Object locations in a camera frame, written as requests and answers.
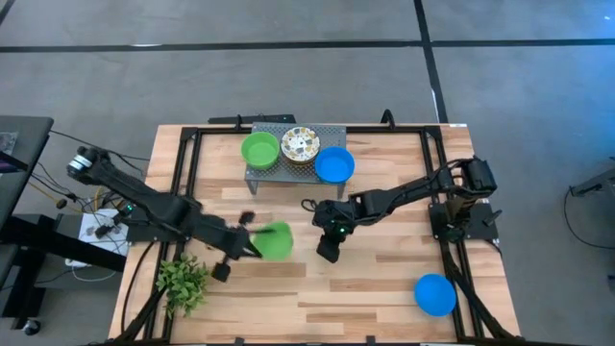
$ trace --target black line on floor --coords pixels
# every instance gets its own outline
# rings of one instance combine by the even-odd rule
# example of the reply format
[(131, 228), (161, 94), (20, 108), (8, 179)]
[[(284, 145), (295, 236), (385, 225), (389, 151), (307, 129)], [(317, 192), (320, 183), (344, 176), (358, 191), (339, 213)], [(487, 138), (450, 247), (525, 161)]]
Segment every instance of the black line on floor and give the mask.
[(440, 85), (438, 70), (435, 66), (435, 57), (433, 56), (433, 49), (431, 48), (430, 31), (428, 30), (427, 26), (427, 19), (425, 17), (425, 9), (423, 8), (423, 2), (421, 0), (414, 0), (414, 9), (416, 11), (416, 18), (418, 19), (419, 23), (419, 30), (421, 31), (423, 54), (425, 55), (427, 72), (430, 76), (430, 85), (431, 91), (433, 92), (433, 99), (435, 100), (435, 113), (438, 122), (448, 123), (449, 116), (446, 114), (446, 107), (444, 106), (442, 86)]
[(2, 10), (0, 11), (0, 25), (2, 25), (2, 22), (4, 22), (4, 19), (9, 14), (9, 11), (11, 10), (11, 7), (15, 3), (15, 1), (16, 0), (8, 0), (7, 3), (4, 4), (4, 7), (2, 7)]
[(70, 46), (7, 46), (0, 53), (92, 53), (92, 52), (170, 52), (224, 51), (317, 48), (404, 48), (420, 47), (419, 40), (333, 40), (298, 42), (238, 42), (238, 43), (176, 43), (176, 44), (114, 44)]
[(565, 47), (615, 45), (615, 38), (435, 40), (432, 47)]

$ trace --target blue bowl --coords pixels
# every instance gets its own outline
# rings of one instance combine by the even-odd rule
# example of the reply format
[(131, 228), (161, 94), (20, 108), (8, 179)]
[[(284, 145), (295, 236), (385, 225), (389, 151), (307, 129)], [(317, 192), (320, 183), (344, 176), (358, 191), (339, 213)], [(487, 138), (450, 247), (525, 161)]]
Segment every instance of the blue bowl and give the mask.
[(428, 274), (416, 283), (414, 299), (424, 312), (442, 317), (453, 311), (457, 297), (453, 285), (445, 277)]
[(342, 184), (355, 172), (355, 159), (350, 152), (340, 147), (329, 147), (316, 157), (316, 175), (329, 184)]

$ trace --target table leg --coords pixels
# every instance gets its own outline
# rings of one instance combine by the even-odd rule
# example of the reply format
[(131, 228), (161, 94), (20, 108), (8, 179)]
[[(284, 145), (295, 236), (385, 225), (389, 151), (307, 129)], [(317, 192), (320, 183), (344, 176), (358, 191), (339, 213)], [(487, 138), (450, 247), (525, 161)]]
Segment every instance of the table leg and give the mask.
[(344, 189), (346, 188), (346, 183), (340, 184), (337, 186), (337, 199), (342, 199), (344, 196)]
[(248, 185), (248, 188), (250, 189), (250, 193), (252, 193), (253, 196), (257, 195), (257, 188), (258, 188), (258, 182), (257, 181), (246, 181), (246, 184)]

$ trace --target decorative plate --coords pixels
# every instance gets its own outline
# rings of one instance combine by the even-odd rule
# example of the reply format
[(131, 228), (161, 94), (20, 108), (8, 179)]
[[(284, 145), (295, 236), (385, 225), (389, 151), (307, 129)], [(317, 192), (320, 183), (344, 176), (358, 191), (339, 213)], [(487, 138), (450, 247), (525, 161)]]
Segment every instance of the decorative plate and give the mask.
[(282, 137), (282, 153), (294, 163), (307, 163), (318, 154), (320, 138), (310, 128), (296, 127), (288, 130)]

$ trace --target green plant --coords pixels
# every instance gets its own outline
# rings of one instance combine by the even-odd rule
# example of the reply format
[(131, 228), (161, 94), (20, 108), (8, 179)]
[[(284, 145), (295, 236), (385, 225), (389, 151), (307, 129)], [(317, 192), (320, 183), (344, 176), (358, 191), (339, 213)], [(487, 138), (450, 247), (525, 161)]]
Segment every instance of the green plant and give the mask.
[(167, 289), (166, 313), (169, 317), (173, 317), (177, 308), (183, 309), (187, 317), (199, 304), (206, 303), (208, 275), (205, 264), (197, 263), (196, 256), (189, 258), (182, 254), (180, 260), (161, 263), (156, 286), (158, 290)]

